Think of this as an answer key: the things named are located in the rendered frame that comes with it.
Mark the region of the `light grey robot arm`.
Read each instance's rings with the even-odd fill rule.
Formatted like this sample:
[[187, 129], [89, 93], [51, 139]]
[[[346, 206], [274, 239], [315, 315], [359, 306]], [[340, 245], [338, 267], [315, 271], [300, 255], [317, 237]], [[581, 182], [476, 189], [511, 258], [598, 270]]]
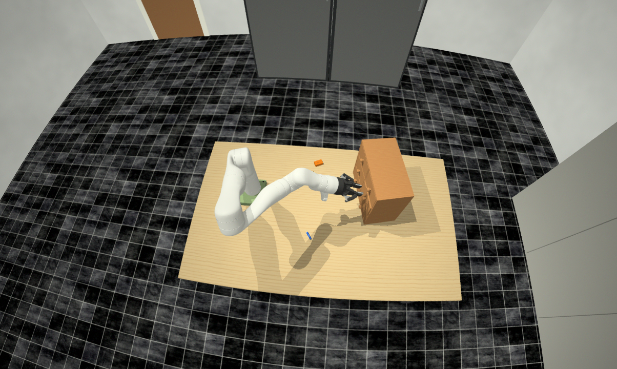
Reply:
[[[302, 186], [308, 186], [312, 191], [320, 191], [322, 201], [327, 201], [328, 194], [334, 194], [338, 184], [337, 177], [317, 174], [306, 168], [296, 168], [261, 191], [249, 149], [245, 147], [230, 150], [214, 211], [220, 232], [225, 236], [241, 233], [269, 207]], [[243, 192], [250, 196], [259, 193], [244, 212], [240, 203]]]

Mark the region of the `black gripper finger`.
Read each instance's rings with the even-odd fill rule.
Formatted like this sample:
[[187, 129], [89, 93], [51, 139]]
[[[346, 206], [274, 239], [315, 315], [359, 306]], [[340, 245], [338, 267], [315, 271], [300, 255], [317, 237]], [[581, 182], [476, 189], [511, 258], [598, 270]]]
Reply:
[[[350, 185], [350, 187], [353, 187], [353, 188], [358, 188], [358, 189], [359, 189], [360, 187], [362, 187], [362, 185], [360, 185], [360, 184], [358, 184], [358, 183], [355, 183], [353, 178], [349, 177], [348, 175], [346, 175], [346, 174], [344, 174], [344, 173], [343, 173], [343, 175], [341, 175], [340, 177], [341, 177], [341, 178], [344, 178], [344, 179], [346, 180], [346, 181], [344, 182], [344, 184], [345, 184], [345, 185]], [[349, 180], [349, 179], [350, 179], [350, 180]]]
[[344, 202], [351, 201], [352, 199], [357, 198], [357, 196], [362, 196], [364, 194], [364, 192], [358, 192], [358, 191], [356, 192], [356, 191], [354, 191], [353, 189], [351, 189], [349, 187], [346, 187], [345, 189], [346, 189], [346, 191], [350, 191], [350, 193], [348, 193], [348, 195], [352, 195], [352, 196], [350, 197], [348, 195], [344, 195], [344, 198], [345, 198]]

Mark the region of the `orange-brown wooden chest of drawers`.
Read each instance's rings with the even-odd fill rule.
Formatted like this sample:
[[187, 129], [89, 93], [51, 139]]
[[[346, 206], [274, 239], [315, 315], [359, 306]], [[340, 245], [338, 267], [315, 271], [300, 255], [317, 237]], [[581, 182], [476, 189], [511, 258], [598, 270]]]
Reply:
[[364, 224], [396, 220], [414, 197], [396, 138], [363, 139], [376, 203]]

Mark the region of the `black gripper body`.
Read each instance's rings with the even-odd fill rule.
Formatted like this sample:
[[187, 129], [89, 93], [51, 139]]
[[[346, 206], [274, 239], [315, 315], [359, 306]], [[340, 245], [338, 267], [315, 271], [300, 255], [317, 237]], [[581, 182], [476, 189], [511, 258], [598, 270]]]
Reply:
[[350, 184], [344, 184], [344, 182], [346, 181], [346, 180], [344, 180], [344, 178], [340, 178], [340, 177], [337, 177], [337, 178], [338, 178], [339, 184], [338, 184], [338, 189], [334, 193], [334, 195], [342, 195], [342, 196], [348, 195], [348, 193], [350, 193], [350, 191], [346, 191], [345, 188], [346, 187], [350, 188]]

